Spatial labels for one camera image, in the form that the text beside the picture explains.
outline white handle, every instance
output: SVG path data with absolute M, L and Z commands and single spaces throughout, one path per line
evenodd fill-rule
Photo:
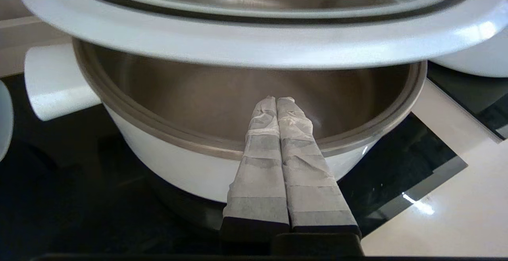
M 71 44 L 30 48 L 25 56 L 25 85 L 40 120 L 100 104 L 79 69 Z

